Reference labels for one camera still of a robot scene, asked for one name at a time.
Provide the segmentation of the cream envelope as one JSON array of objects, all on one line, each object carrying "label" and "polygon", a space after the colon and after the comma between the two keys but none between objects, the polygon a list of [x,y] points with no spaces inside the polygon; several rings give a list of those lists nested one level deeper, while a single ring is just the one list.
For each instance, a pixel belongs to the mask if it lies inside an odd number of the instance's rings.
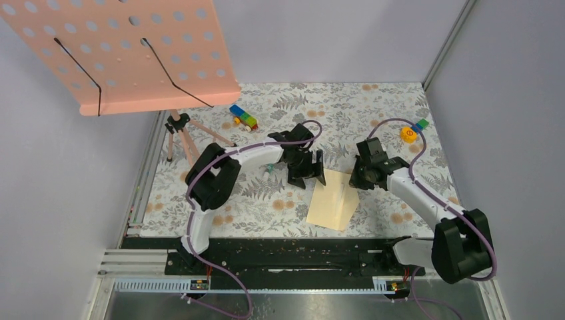
[{"label": "cream envelope", "polygon": [[326,185],[316,182],[306,222],[344,231],[359,204],[358,191],[349,185],[350,174],[324,170]]}]

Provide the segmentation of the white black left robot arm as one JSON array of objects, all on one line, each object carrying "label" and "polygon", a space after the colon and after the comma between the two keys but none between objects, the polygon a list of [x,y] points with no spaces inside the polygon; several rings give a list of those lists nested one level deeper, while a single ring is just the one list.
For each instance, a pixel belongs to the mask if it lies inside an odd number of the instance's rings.
[{"label": "white black left robot arm", "polygon": [[317,179],[324,185],[324,152],[311,149],[317,138],[318,135],[299,123],[290,131],[271,133],[250,145],[227,148],[217,143],[208,145],[185,178],[190,211],[186,233],[181,236],[186,250],[181,265],[192,274],[205,269],[207,257],[203,252],[209,247],[213,211],[230,199],[240,173],[284,163],[289,185],[305,189],[307,179]]}]

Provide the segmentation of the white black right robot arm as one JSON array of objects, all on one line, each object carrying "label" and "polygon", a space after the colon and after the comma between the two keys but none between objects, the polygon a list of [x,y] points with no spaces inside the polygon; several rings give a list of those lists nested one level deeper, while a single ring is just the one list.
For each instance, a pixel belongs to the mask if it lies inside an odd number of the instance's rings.
[{"label": "white black right robot arm", "polygon": [[356,145],[354,169],[349,185],[359,190],[379,188],[395,195],[417,213],[433,232],[432,239],[399,237],[387,244],[382,266],[398,275],[408,265],[434,269],[449,284],[477,280],[497,262],[486,215],[449,202],[414,175],[412,166],[400,157],[389,157],[378,138]]}]

